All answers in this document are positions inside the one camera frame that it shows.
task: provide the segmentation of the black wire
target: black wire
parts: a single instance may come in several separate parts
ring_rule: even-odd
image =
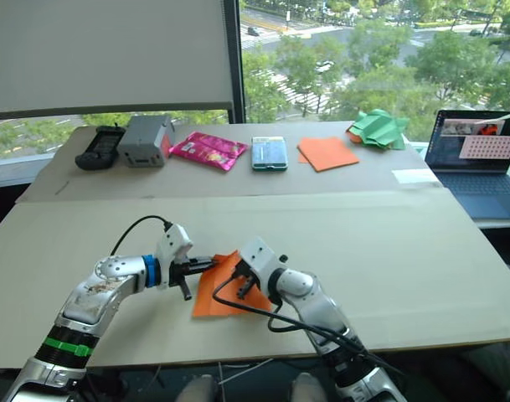
[[[117,252],[117,249],[121,245],[122,241],[125,239],[125,237],[131,232],[132,229],[134,229],[136,226],[138,226],[143,220],[146,219],[158,219],[163,222],[163,226],[165,226],[165,230],[169,229],[171,227],[171,223],[167,222],[164,218],[158,215],[147,215],[143,216],[142,218],[138,219],[136,222],[130,225],[128,229],[125,230],[125,232],[122,234],[121,238],[116,242],[115,246],[113,247],[113,250],[111,251],[110,255],[115,255]]]
[[[282,308],[282,301],[277,305],[277,308],[273,311],[273,313],[274,314],[278,313],[281,308]],[[283,333],[283,332],[297,331],[298,329],[300,329],[295,325],[290,325],[289,327],[273,327],[271,324],[273,323],[274,319],[275,318],[272,317],[268,320],[268,329],[272,332]]]
[[[296,331],[296,330],[305,330],[314,332],[317,335],[320,335],[324,337],[326,340],[331,341],[333,343],[336,343],[338,346],[342,348],[346,348],[347,350],[356,353],[358,355],[362,355],[364,358],[366,358],[371,363],[377,364],[380,367],[383,367],[385,369],[391,370],[395,372],[396,374],[402,376],[402,378],[405,378],[405,374],[397,369],[396,367],[392,366],[391,364],[386,363],[381,358],[375,356],[373,353],[370,353],[365,347],[356,344],[354,341],[347,339],[344,337],[341,333],[338,333],[336,331],[333,331],[329,328],[324,327],[318,327],[318,326],[312,326],[309,324],[306,324],[301,321],[297,321],[293,318],[282,316],[280,314],[276,314],[280,310],[281,306],[277,306],[275,312],[267,312],[266,310],[262,310],[256,307],[246,306],[245,304],[239,304],[234,301],[225,300],[218,296],[219,292],[226,287],[232,280],[234,279],[233,276],[231,276],[229,279],[227,279],[225,282],[221,283],[218,287],[215,288],[214,292],[212,293],[212,298],[222,304],[225,304],[225,306],[229,307],[235,307],[239,308],[240,310],[245,310],[247,312],[254,312],[256,314],[260,314],[266,317],[269,317],[270,319],[276,319],[283,322],[288,322],[291,324],[295,329],[291,329],[291,327],[285,327],[285,328],[275,328],[275,329],[285,329],[286,332],[290,331]]]

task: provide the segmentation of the gray box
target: gray box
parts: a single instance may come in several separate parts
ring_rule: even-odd
[[[160,168],[174,145],[174,127],[169,115],[133,116],[117,150],[129,168]]]

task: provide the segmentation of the window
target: window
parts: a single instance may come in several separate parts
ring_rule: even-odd
[[[30,183],[78,126],[125,126],[136,114],[168,113],[175,125],[225,124],[227,111],[167,111],[44,116],[0,121],[0,187]]]
[[[244,0],[248,122],[384,109],[430,139],[439,109],[510,109],[510,2]]]
[[[155,114],[164,112],[143,112]],[[226,111],[170,111],[176,124],[224,124]],[[138,113],[45,116],[0,121],[0,159],[55,153],[79,126],[125,126]]]

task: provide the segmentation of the laptop screen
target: laptop screen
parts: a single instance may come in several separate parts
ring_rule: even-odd
[[[435,171],[506,172],[510,163],[510,119],[490,120],[509,114],[439,111],[425,162]]]

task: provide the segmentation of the green band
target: green band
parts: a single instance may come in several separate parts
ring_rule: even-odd
[[[65,352],[71,352],[75,356],[81,358],[86,358],[87,356],[90,356],[93,353],[93,349],[89,348],[88,346],[74,345],[73,343],[65,343],[53,338],[44,339],[44,344],[51,346],[52,348],[64,350]]]

